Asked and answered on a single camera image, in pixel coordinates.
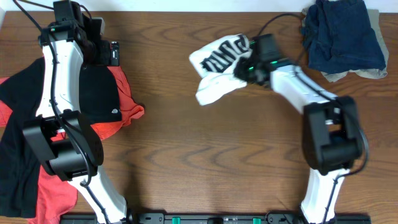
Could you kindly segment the white t-shirt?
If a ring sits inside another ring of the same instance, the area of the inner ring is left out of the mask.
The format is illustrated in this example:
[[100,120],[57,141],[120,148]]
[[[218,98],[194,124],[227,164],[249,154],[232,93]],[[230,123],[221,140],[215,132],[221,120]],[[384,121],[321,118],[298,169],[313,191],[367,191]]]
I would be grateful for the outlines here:
[[201,77],[195,97],[201,106],[209,105],[222,96],[247,86],[234,76],[241,59],[251,56],[249,39],[243,34],[227,35],[194,51],[189,61]]

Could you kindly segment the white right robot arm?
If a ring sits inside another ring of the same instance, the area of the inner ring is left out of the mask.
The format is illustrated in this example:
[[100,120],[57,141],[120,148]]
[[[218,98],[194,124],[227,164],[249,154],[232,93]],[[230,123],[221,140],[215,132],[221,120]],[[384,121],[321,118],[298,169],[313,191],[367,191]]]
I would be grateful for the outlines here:
[[368,156],[356,103],[311,80],[296,63],[283,56],[273,35],[253,38],[249,49],[252,53],[238,61],[235,77],[269,85],[302,115],[302,150],[310,174],[300,206],[300,221],[334,223],[334,207],[344,179],[358,173],[352,169],[356,159]]

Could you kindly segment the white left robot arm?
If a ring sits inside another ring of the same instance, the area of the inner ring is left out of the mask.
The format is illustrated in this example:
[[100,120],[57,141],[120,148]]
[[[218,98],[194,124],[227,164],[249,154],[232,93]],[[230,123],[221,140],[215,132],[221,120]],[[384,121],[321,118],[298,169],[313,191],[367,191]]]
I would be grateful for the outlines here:
[[23,135],[46,173],[76,188],[95,211],[96,223],[132,223],[126,199],[103,168],[100,137],[80,109],[80,71],[85,65],[119,65],[119,44],[103,40],[105,22],[82,13],[75,1],[55,1],[55,22],[40,28],[44,84],[35,118]]

